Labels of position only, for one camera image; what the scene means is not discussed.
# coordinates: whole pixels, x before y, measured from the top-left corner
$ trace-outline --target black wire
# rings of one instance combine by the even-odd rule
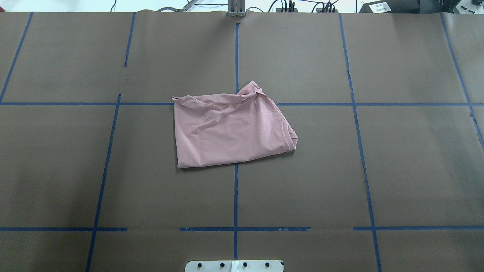
[[[454,0],[451,0],[451,4],[449,5],[449,11],[448,11],[448,13],[450,13],[450,12],[451,12],[451,9],[452,9],[452,4],[453,4],[453,3],[454,3]]]
[[[248,8],[247,10],[250,10],[250,9],[258,9],[258,10],[260,10],[260,11],[264,12],[263,10],[259,9],[258,7],[250,7],[250,8]]]
[[[114,0],[114,4],[113,4],[113,6],[111,7],[111,10],[110,10],[109,12],[113,12],[113,8],[114,8],[114,6],[115,6],[115,5],[116,5],[116,0]]]
[[[228,6],[228,4],[195,4],[195,6]]]
[[[171,11],[173,11],[173,12],[179,12],[179,11],[182,11],[182,10],[180,10],[180,9],[176,9],[176,8],[174,8],[174,7],[164,7],[164,8],[161,8],[161,9],[157,10],[157,12],[161,12],[161,11],[165,11],[165,10],[171,10]]]
[[[321,3],[321,2],[318,2],[318,1],[309,1],[309,0],[299,0],[299,1],[309,2],[309,3]]]
[[[274,6],[274,4],[275,4],[277,1],[279,1],[279,0],[274,0],[274,2],[272,2],[271,7],[269,8],[269,10],[268,10],[267,12],[271,12],[271,8],[272,8],[272,6]]]
[[[324,8],[324,3],[323,2],[318,2],[316,5],[314,5],[313,10],[311,12],[314,12],[314,10],[316,9],[316,6],[319,5],[319,4],[323,4],[323,8]]]
[[[326,6],[323,5],[320,13],[330,13],[332,9],[334,9],[334,5],[330,1],[328,1],[328,3],[326,3]]]

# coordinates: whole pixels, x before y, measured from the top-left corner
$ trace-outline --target blue tape line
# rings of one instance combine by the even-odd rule
[[[239,258],[238,253],[238,227],[239,227],[239,164],[234,166],[234,260]]]
[[[364,153],[363,153],[363,143],[362,143],[362,137],[360,133],[360,124],[358,122],[358,112],[356,111],[356,100],[355,100],[355,93],[353,91],[353,82],[351,81],[351,75],[349,73],[349,61],[348,61],[348,50],[346,47],[346,39],[345,39],[345,29],[343,27],[343,18],[341,16],[341,13],[339,15],[339,24],[341,28],[341,39],[343,40],[343,50],[345,53],[345,62],[346,62],[346,71],[348,74],[348,83],[349,83],[349,89],[351,90],[351,102],[353,103],[353,115],[355,118],[355,125],[356,125],[356,135],[358,137],[358,145],[360,147],[360,158],[362,161],[363,165],[363,172],[364,172],[364,182],[366,185],[366,201],[368,204],[368,212],[370,214],[370,223],[372,227],[372,235],[373,235],[373,247],[375,249],[375,258],[377,261],[377,270],[378,272],[381,272],[381,262],[380,262],[380,252],[378,249],[378,240],[377,240],[377,231],[375,230],[375,219],[373,217],[373,207],[371,205],[371,195],[370,195],[370,185],[368,184],[368,174],[366,172],[366,163],[364,160]]]
[[[114,102],[1,102],[5,106],[115,106]],[[173,102],[121,102],[121,106],[173,106]],[[278,106],[353,106],[353,103],[277,103]],[[471,103],[484,106],[484,103]],[[356,106],[468,106],[467,103],[356,103]]]
[[[466,103],[356,103],[356,106],[467,106]]]
[[[101,213],[101,204],[103,203],[104,186],[106,184],[107,166],[109,165],[109,159],[111,157],[111,149],[112,149],[112,146],[113,146],[114,130],[116,128],[116,121],[118,119],[118,111],[119,111],[119,108],[120,108],[120,101],[121,101],[121,94],[118,95],[118,100],[116,102],[116,109],[114,110],[113,125],[111,127],[111,135],[109,136],[109,144],[107,146],[106,162],[104,164],[103,179],[101,181],[101,189],[99,190],[99,198],[98,198],[98,201],[97,201],[97,208],[96,208],[96,217],[94,219],[94,227],[93,227],[93,230],[92,230],[91,245],[89,247],[88,261],[87,261],[87,264],[86,264],[86,272],[89,272],[89,270],[91,269],[92,253],[94,251],[94,242],[96,241],[97,225],[99,223],[99,214]]]
[[[239,231],[308,231],[310,227],[240,227]]]
[[[278,106],[352,106],[352,103],[277,103]]]
[[[2,102],[6,106],[115,106],[112,102]]]
[[[18,54],[20,53],[20,49],[22,48],[22,44],[24,43],[25,36],[27,35],[27,30],[29,30],[30,22],[32,21],[33,12],[30,13],[29,19],[27,21],[27,25],[25,26],[24,33],[22,34],[22,38],[20,39],[20,43],[17,47],[17,52],[15,53],[14,60],[12,61],[12,65],[10,66],[10,70],[8,71],[7,78],[5,80],[5,84],[3,85],[3,89],[0,94],[0,102],[3,100],[3,96],[5,95],[5,91],[7,91],[8,82],[10,81],[10,77],[12,76],[12,72],[14,71],[15,63],[17,62]]]
[[[92,227],[0,227],[0,231],[92,231]],[[97,231],[128,231],[127,227],[100,227]]]
[[[235,93],[239,92],[239,25],[235,24]]]
[[[180,232],[190,231],[233,231],[233,227],[181,227]]]
[[[126,58],[124,59],[124,66],[128,66],[129,48],[131,46],[131,38],[133,37],[133,28],[135,26],[136,12],[133,12],[133,18],[131,19],[131,29],[129,30],[128,45],[126,46]]]
[[[481,148],[484,151],[483,135],[482,135],[481,129],[479,128],[479,125],[477,123],[476,116],[474,114],[474,109],[472,109],[472,106],[471,106],[471,103],[470,103],[470,99],[469,99],[469,95],[467,94],[466,85],[464,84],[464,80],[462,79],[462,75],[460,73],[459,65],[457,64],[457,60],[455,59],[454,50],[452,49],[451,40],[449,39],[449,34],[447,32],[447,26],[445,24],[444,14],[442,12],[440,13],[440,18],[442,20],[442,26],[444,28],[445,39],[447,40],[447,45],[449,46],[449,51],[450,51],[451,56],[452,56],[452,61],[454,62],[454,66],[455,66],[455,69],[457,71],[457,75],[459,76],[460,85],[462,86],[462,91],[464,92],[464,96],[466,97],[466,101],[467,101],[467,104],[469,106],[469,110],[470,110],[470,114],[471,114],[471,117],[472,117],[472,121],[474,123],[474,127],[476,128],[477,137],[479,138],[479,142],[481,144]]]
[[[174,102],[124,102],[121,106],[173,106]]]
[[[234,231],[233,227],[181,227],[180,232]],[[237,227],[237,231],[308,231],[310,227]]]
[[[484,226],[395,226],[375,227],[378,231],[385,230],[484,230]],[[354,227],[355,231],[369,231],[371,227]]]

